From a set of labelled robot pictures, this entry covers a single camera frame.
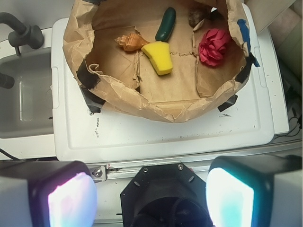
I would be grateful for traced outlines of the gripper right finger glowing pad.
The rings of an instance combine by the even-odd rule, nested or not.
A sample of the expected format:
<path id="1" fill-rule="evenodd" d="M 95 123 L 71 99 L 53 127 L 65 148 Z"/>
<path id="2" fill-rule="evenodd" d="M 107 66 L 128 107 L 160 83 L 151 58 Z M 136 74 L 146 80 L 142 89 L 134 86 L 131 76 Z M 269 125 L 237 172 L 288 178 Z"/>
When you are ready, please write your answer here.
<path id="1" fill-rule="evenodd" d="M 301 227 L 303 158 L 216 157 L 210 165 L 205 194 L 216 227 Z"/>

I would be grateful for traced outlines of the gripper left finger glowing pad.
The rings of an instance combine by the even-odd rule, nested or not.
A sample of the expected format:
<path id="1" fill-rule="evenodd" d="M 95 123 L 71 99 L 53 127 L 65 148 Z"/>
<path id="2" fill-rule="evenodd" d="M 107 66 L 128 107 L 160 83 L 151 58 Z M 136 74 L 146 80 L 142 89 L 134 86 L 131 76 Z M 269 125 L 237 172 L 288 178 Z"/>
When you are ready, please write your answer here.
<path id="1" fill-rule="evenodd" d="M 90 227 L 97 189 L 80 161 L 2 161 L 2 227 Z"/>

